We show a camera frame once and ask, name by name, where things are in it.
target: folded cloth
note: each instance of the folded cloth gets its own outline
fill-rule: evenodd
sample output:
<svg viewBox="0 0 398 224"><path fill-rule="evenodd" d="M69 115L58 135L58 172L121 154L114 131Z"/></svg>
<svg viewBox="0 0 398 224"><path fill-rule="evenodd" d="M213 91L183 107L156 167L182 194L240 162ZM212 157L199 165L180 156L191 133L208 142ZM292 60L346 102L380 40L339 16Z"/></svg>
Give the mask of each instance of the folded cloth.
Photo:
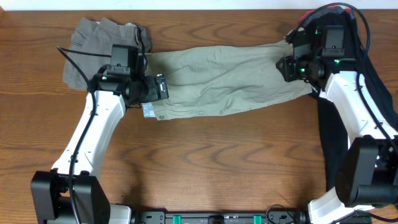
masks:
<svg viewBox="0 0 398 224"><path fill-rule="evenodd" d="M146 52L150 50L150 41L144 27L130 23L120 26L105 18L102 18L99 24L82 18L75 33L72 34L70 50L110 55L113 44L131 45ZM91 79L101 66L111 61L109 57L94 57L75 53L69 53L68 56L76 62L88 79ZM63 81L68 84L69 88L87 89L84 79L69 62L65 63L63 69Z"/></svg>
<svg viewBox="0 0 398 224"><path fill-rule="evenodd" d="M275 63L292 55L280 41L257 47L197 47L147 56L146 75L163 73L169 99L152 103L160 119L223 116L283 103L312 92L287 83Z"/></svg>

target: green strip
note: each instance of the green strip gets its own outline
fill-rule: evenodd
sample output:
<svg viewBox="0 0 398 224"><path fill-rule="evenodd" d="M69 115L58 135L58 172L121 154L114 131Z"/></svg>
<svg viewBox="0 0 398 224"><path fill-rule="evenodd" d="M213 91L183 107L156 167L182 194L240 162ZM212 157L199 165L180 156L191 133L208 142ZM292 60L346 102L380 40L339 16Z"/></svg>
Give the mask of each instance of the green strip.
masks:
<svg viewBox="0 0 398 224"><path fill-rule="evenodd" d="M173 224L181 224L181 216L180 215L173 216Z"/></svg>
<svg viewBox="0 0 398 224"><path fill-rule="evenodd" d="M254 224L261 224L261 216L260 215L253 216L253 221Z"/></svg>

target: garment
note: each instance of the garment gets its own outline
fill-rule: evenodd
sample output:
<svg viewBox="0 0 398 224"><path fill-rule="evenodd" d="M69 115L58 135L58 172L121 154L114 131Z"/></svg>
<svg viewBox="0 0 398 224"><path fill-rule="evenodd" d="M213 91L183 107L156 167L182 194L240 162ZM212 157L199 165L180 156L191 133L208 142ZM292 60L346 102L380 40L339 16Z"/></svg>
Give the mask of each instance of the garment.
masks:
<svg viewBox="0 0 398 224"><path fill-rule="evenodd" d="M82 18L75 33L72 34L70 50L110 55L113 44L131 45L142 50L139 38L145 46L144 50L148 52L150 41L144 27L138 27L131 23L120 26L105 18L98 24ZM92 78L102 65L110 63L108 57L93 57L74 53L69 53L68 56L83 70L88 79ZM68 84L69 88L87 89L84 79L69 62L65 63L63 81Z"/></svg>
<svg viewBox="0 0 398 224"><path fill-rule="evenodd" d="M275 66L284 55L292 55L285 41L150 54L146 75L163 73L169 90L169 99L152 103L156 118L223 116L310 93L303 81L284 81Z"/></svg>

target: wooden table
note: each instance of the wooden table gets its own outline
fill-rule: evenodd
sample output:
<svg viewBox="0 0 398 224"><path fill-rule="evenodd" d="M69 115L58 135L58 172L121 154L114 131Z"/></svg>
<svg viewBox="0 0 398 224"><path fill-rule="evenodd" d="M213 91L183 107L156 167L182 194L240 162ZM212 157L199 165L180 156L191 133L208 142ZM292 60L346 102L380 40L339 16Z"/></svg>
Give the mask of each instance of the wooden table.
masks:
<svg viewBox="0 0 398 224"><path fill-rule="evenodd" d="M153 52L281 40L304 11L6 12L0 22L0 222L34 223L30 180L67 146L85 104L62 82L81 17L136 22ZM398 13L365 11L371 60L398 100ZM317 102L294 101L224 117L156 121L129 110L103 164L111 203L170 211L299 207L325 193ZM396 217L393 207L374 211Z"/></svg>

